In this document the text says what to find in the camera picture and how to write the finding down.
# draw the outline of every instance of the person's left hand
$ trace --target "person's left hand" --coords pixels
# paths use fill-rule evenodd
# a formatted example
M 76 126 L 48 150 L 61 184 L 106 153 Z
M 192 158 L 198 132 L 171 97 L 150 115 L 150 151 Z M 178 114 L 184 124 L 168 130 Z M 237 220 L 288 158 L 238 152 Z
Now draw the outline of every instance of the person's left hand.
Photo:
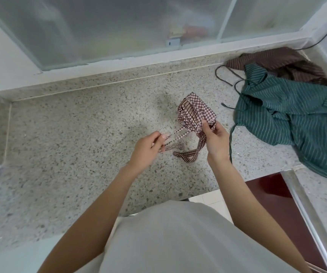
M 161 151 L 165 151 L 165 147 L 161 148 L 161 146 L 166 139 L 167 136 L 158 131 L 140 138 L 134 147 L 128 165 L 138 174 L 142 173 L 142 171 L 152 164 L 160 149 Z

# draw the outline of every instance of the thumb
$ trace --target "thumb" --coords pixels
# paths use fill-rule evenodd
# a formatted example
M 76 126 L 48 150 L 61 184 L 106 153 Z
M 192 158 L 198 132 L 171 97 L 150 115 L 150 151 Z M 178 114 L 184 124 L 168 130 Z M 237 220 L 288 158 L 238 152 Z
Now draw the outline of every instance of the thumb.
M 203 129 L 203 132 L 205 133 L 205 135 L 206 135 L 207 138 L 210 138 L 211 136 L 215 135 L 215 134 L 211 131 L 211 129 L 210 129 L 210 127 L 209 127 L 209 125 L 208 125 L 208 123 L 207 123 L 206 120 L 202 119 L 201 122 L 202 122 L 202 129 Z
M 163 143 L 166 141 L 166 139 L 167 139 L 167 136 L 165 134 L 161 134 L 160 137 L 158 137 L 155 144 L 153 145 L 152 149 L 155 152 L 158 152 L 160 150 L 161 146 L 163 145 Z

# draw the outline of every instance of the person's left arm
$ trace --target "person's left arm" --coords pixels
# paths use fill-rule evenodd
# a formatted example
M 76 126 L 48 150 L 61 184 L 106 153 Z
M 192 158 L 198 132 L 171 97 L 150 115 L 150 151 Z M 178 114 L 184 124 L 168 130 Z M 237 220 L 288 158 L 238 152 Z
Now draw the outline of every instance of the person's left arm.
M 137 142 L 129 163 L 67 230 L 38 273 L 73 273 L 104 251 L 129 188 L 156 158 L 165 139 L 156 131 Z

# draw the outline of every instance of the gray shirt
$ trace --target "gray shirt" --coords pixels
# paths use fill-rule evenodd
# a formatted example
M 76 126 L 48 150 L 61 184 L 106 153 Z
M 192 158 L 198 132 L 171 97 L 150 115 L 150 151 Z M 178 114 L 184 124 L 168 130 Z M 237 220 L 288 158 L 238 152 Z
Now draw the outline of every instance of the gray shirt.
M 298 271 L 211 207 L 168 201 L 118 224 L 99 272 Z

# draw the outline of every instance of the person's right arm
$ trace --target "person's right arm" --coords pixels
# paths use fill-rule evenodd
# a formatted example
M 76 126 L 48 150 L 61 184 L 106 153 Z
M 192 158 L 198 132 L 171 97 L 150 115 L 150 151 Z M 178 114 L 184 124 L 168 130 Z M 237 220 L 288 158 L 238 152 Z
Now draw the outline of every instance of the person's right arm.
M 236 227 L 302 273 L 311 273 L 300 252 L 273 217 L 257 201 L 229 160 L 229 134 L 217 121 L 211 131 L 203 121 L 208 163 Z

